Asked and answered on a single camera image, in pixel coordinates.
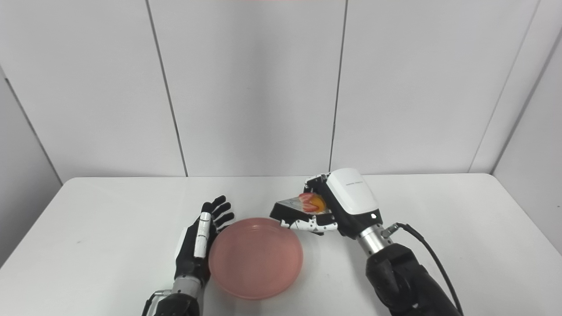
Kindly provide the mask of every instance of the panel seam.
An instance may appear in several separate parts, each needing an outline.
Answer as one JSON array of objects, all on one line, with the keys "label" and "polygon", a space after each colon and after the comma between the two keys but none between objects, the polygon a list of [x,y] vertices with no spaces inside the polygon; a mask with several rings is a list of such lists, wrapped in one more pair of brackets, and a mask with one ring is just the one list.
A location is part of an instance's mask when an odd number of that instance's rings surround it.
[{"label": "panel seam", "polygon": [[166,95],[168,97],[168,104],[170,105],[170,112],[172,114],[172,121],[174,122],[174,129],[176,133],[176,138],[178,140],[178,147],[179,153],[182,157],[182,164],[183,164],[183,171],[185,172],[185,176],[187,177],[187,166],[185,164],[185,156],[183,154],[183,147],[182,147],[182,140],[179,137],[179,130],[178,130],[178,122],[176,121],[174,105],[172,104],[172,97],[170,95],[170,88],[168,86],[168,79],[166,77],[166,70],[164,69],[164,62],[162,60],[162,53],[160,52],[160,45],[158,43],[158,36],[156,36],[156,28],[154,26],[154,19],[152,18],[152,10],[150,9],[150,3],[148,0],[146,2],[146,9],[148,11],[148,18],[150,20],[150,27],[152,29],[152,36],[154,37],[154,43],[156,45],[156,52],[158,53],[158,61],[160,62],[160,69],[162,71],[162,78],[164,79],[164,87],[166,88]]},{"label": "panel seam", "polygon": [[332,171],[332,155],[334,152],[334,139],[336,137],[336,116],[338,114],[339,81],[342,76],[343,44],[346,38],[347,4],[348,0],[346,0],[345,10],[343,12],[342,46],[339,51],[338,83],[336,85],[336,104],[334,106],[334,124],[332,125],[332,143],[330,145],[330,161],[328,163],[328,172]]},{"label": "panel seam", "polygon": [[494,117],[494,114],[496,113],[497,105],[500,103],[501,97],[504,94],[504,90],[505,90],[505,87],[507,86],[507,83],[509,81],[509,77],[511,77],[511,72],[513,71],[513,68],[515,67],[515,64],[517,63],[517,59],[519,58],[519,53],[521,53],[521,49],[523,48],[523,44],[525,43],[525,40],[527,38],[527,34],[529,33],[529,30],[531,29],[531,25],[533,24],[534,16],[535,16],[535,14],[537,14],[539,4],[541,4],[541,0],[538,0],[537,4],[534,7],[533,15],[531,16],[531,19],[529,20],[529,24],[527,25],[527,29],[525,30],[525,34],[523,34],[523,39],[521,40],[521,43],[519,44],[519,48],[517,49],[517,53],[515,54],[515,58],[513,59],[513,62],[511,63],[511,67],[509,68],[509,72],[507,73],[507,77],[505,78],[504,85],[501,87],[500,94],[497,97],[496,104],[494,105],[493,110],[492,110],[492,114],[490,115],[490,118],[488,119],[488,123],[486,124],[486,127],[484,128],[484,133],[482,134],[480,142],[478,143],[478,147],[476,147],[476,152],[474,153],[474,156],[472,157],[472,161],[470,162],[470,165],[468,166],[468,170],[466,171],[467,173],[469,173],[470,170],[472,169],[472,165],[474,164],[474,161],[476,160],[476,156],[478,156],[478,151],[480,151],[480,147],[482,146],[482,143],[484,142],[484,138],[486,137],[486,133],[488,132],[488,128],[490,127],[490,123],[492,123],[492,119]]},{"label": "panel seam", "polygon": [[504,146],[502,147],[500,154],[498,155],[498,158],[496,160],[496,162],[494,163],[493,167],[492,167],[492,171],[490,172],[490,174],[494,174],[494,172],[496,171],[496,168],[498,166],[498,164],[500,163],[501,158],[503,157],[505,150],[507,149],[507,146],[509,145],[509,142],[511,141],[511,139],[513,138],[513,135],[515,134],[515,130],[517,129],[517,126],[519,126],[519,123],[521,122],[521,119],[523,117],[523,115],[525,114],[527,107],[529,107],[529,103],[531,102],[531,99],[533,98],[533,95],[535,93],[535,91],[537,90],[538,84],[540,83],[543,75],[545,74],[546,69],[548,68],[549,64],[550,64],[550,60],[552,59],[554,53],[556,52],[556,49],[558,47],[558,45],[560,44],[560,38],[562,38],[562,28],[560,28],[560,31],[558,32],[558,36],[556,37],[556,40],[554,41],[554,45],[553,47],[550,49],[549,55],[546,57],[546,61],[545,64],[542,66],[541,72],[539,73],[537,80],[535,81],[533,88],[531,89],[531,91],[529,92],[529,95],[527,96],[527,99],[525,100],[525,103],[523,104],[523,107],[521,108],[521,112],[519,112],[519,115],[517,116],[517,119],[515,120],[515,124],[513,124],[513,127],[511,128],[511,131],[509,132],[509,135],[504,143]]},{"label": "panel seam", "polygon": [[45,147],[43,146],[43,143],[41,142],[41,139],[39,138],[39,135],[37,135],[37,132],[35,131],[35,128],[33,127],[33,124],[29,120],[28,114],[25,112],[24,107],[21,105],[20,99],[17,97],[16,91],[12,87],[12,83],[10,82],[10,80],[8,78],[5,78],[4,80],[6,81],[6,84],[8,85],[8,88],[10,89],[10,92],[12,93],[13,98],[16,100],[17,106],[20,108],[21,113],[24,115],[25,121],[27,122],[29,128],[31,129],[31,132],[33,133],[33,136],[35,137],[35,140],[37,140],[37,142],[39,143],[39,148],[41,148],[41,151],[45,155],[45,158],[47,159],[47,163],[49,163],[49,166],[53,170],[53,172],[55,174],[55,177],[57,177],[58,183],[62,186],[61,177],[58,175],[58,172],[55,169],[55,165],[53,165],[53,161],[51,161],[51,158],[47,154],[47,151],[45,150]]}]

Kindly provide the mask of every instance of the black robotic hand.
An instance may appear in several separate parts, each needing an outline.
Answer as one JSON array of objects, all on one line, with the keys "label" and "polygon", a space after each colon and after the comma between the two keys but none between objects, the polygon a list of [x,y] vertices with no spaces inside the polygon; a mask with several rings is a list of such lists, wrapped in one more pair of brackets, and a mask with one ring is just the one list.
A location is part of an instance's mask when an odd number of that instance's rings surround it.
[{"label": "black robotic hand", "polygon": [[199,316],[201,314],[197,298],[211,277],[209,251],[218,234],[234,219],[230,207],[224,195],[217,197],[212,203],[203,204],[199,218],[187,229],[182,247],[176,257],[172,290],[155,292],[147,301],[143,316],[147,315],[152,299],[159,292],[169,294],[158,302],[156,315]]},{"label": "black robotic hand", "polygon": [[224,195],[212,203],[205,202],[201,215],[187,229],[182,248],[176,258],[174,279],[181,276],[195,276],[204,286],[210,278],[209,251],[216,236],[234,219],[231,205]]}]

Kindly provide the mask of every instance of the black fingertip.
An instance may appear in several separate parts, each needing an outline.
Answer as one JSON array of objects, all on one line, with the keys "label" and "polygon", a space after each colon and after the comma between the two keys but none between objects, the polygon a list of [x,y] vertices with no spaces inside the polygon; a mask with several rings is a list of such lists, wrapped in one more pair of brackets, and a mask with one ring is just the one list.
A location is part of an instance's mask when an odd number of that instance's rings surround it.
[{"label": "black fingertip", "polygon": [[232,213],[232,212],[226,213],[223,216],[221,216],[219,219],[215,220],[215,226],[221,227],[224,223],[228,222],[229,220],[233,220],[233,219],[234,219],[234,213]]},{"label": "black fingertip", "polygon": [[225,213],[225,212],[227,212],[228,210],[230,210],[231,207],[232,207],[232,205],[230,204],[230,202],[226,202],[225,204],[221,204],[219,207],[217,207],[217,208],[212,212],[213,218],[219,218],[223,213]]},{"label": "black fingertip", "polygon": [[226,202],[226,196],[221,195],[221,196],[217,197],[217,198],[215,199],[215,201],[212,202],[213,208],[215,208],[215,207],[221,205],[221,204],[224,203],[224,202]]},{"label": "black fingertip", "polygon": [[211,202],[205,202],[205,203],[203,203],[203,207],[201,207],[201,212],[210,213],[210,212],[213,211],[213,209],[215,209],[215,208],[213,207]]}]

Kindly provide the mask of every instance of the cable connector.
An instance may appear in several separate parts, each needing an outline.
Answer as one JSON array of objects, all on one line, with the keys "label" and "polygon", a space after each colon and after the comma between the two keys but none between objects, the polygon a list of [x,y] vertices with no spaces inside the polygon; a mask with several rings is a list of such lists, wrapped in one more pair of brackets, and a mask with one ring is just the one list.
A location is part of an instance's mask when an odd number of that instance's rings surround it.
[{"label": "cable connector", "polygon": [[390,237],[390,235],[394,234],[395,231],[397,231],[400,228],[400,226],[398,226],[398,223],[394,223],[392,225],[390,225],[389,227],[387,227],[387,229],[383,230],[380,235],[383,236],[384,238],[388,238]]}]

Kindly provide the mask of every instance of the strawberry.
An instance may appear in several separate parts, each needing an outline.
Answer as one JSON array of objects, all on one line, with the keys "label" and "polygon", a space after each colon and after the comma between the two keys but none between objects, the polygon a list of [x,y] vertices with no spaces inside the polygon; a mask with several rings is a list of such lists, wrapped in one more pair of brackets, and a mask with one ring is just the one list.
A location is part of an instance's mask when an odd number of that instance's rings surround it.
[{"label": "strawberry", "polygon": [[315,213],[318,210],[320,210],[320,208],[314,204],[310,204],[310,203],[303,203],[302,204],[302,210],[307,212],[307,213]]},{"label": "strawberry", "polygon": [[314,193],[301,193],[298,195],[298,199],[302,202],[302,203],[308,203],[310,202],[310,200],[314,197]]}]

